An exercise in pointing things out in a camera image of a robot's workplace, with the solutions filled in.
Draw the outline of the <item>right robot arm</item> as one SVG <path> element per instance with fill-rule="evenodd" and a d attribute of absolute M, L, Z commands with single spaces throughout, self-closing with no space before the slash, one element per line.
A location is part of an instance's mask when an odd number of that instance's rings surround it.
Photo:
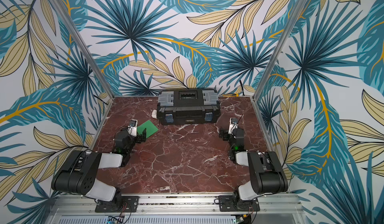
<path fill-rule="evenodd" d="M 243 129 L 220 130 L 219 137 L 229 143 L 230 161 L 247 167 L 250 176 L 232 195 L 218 196 L 221 212 L 258 212 L 258 198 L 288 190 L 288 180 L 276 152 L 247 151 Z"/>

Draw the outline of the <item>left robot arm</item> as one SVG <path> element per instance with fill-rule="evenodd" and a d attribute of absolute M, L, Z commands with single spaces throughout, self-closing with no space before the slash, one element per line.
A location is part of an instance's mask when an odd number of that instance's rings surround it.
<path fill-rule="evenodd" d="M 91 150 L 75 151 L 65 160 L 55 174 L 51 187 L 54 191 L 81 195 L 96 202 L 96 213 L 135 213 L 138 196 L 123 196 L 120 188 L 108 185 L 97 179 L 100 169 L 125 167 L 135 144 L 145 142 L 147 130 L 132 135 L 130 128 L 124 128 L 115 136 L 112 153 L 99 153 Z"/>

